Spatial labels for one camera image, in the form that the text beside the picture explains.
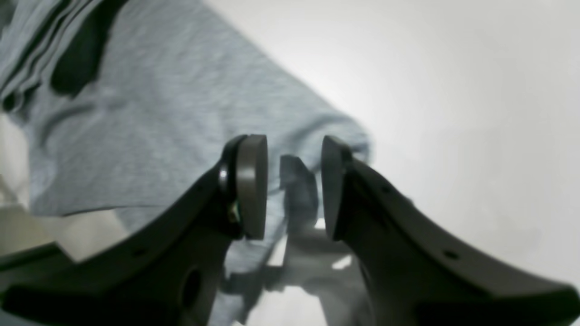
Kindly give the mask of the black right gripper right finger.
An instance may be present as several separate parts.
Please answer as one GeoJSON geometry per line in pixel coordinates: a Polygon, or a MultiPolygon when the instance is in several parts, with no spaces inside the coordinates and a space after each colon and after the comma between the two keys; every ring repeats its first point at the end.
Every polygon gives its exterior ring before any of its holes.
{"type": "Polygon", "coordinates": [[[570,326],[572,285],[497,260],[431,221],[381,174],[325,136],[328,237],[359,262],[376,326],[570,326]]]}

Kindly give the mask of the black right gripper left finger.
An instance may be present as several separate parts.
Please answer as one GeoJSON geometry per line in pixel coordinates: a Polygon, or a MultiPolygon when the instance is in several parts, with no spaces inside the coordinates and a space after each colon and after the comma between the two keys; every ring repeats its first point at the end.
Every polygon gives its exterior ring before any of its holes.
{"type": "Polygon", "coordinates": [[[112,249],[11,282],[2,309],[48,326],[205,326],[234,240],[265,233],[268,147],[241,135],[166,212],[112,249]]]}

